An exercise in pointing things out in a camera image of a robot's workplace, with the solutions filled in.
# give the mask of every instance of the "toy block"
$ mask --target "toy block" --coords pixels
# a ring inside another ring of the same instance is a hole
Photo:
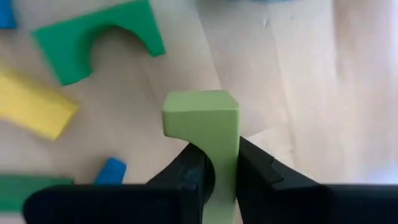
[[[162,115],[166,136],[196,145],[213,164],[216,181],[203,223],[235,223],[238,103],[223,90],[175,92],[167,96]]]
[[[0,175],[0,213],[21,212],[25,199],[31,194],[53,185],[65,184],[73,184],[73,179],[30,175]]]
[[[16,27],[11,0],[0,0],[0,29],[14,29]]]
[[[165,53],[163,40],[148,0],[120,4],[43,27],[36,30],[33,36],[61,84],[68,85],[90,75],[93,43],[104,31],[112,27],[121,27],[136,34],[153,57]]]
[[[56,139],[78,106],[51,88],[0,69],[0,118],[49,139]]]
[[[122,184],[126,164],[118,159],[110,158],[101,169],[94,184]]]

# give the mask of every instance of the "blue foam block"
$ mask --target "blue foam block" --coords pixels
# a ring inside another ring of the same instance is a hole
[[[14,29],[17,23],[14,19],[11,0],[0,0],[0,29]]]
[[[126,164],[118,159],[110,158],[101,169],[94,184],[122,184]]]

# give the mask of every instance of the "green foam block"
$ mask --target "green foam block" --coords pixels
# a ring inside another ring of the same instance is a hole
[[[73,180],[68,178],[0,175],[0,212],[21,212],[25,200],[36,191],[72,183]]]
[[[32,33],[62,85],[90,75],[91,48],[95,39],[112,27],[135,33],[155,57],[165,53],[162,37],[148,0],[120,4],[63,21]]]
[[[163,129],[166,136],[198,146],[213,163],[216,182],[203,223],[235,223],[238,103],[223,90],[170,93],[163,107]]]

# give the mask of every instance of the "wooden floor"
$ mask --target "wooden floor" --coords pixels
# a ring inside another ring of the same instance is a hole
[[[17,0],[21,28],[0,32],[0,58],[59,86],[29,32],[118,2]],[[151,4],[167,55],[150,58],[133,35],[107,32],[95,73],[62,88],[81,110],[59,140],[0,121],[0,172],[89,183],[117,156],[125,182],[145,182],[185,145],[163,137],[166,94],[223,88],[241,105],[242,135],[288,166],[319,182],[398,183],[398,1]]]

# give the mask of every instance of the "arch cutout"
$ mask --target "arch cutout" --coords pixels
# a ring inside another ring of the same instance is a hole
[[[238,103],[224,90],[173,92],[166,98],[162,116],[166,136],[194,144],[213,164],[214,190],[205,205],[203,223],[235,223]]]
[[[91,47],[103,32],[121,27],[143,41],[153,56],[165,54],[162,36],[148,0],[133,1],[43,27],[32,33],[62,85],[92,72]]]

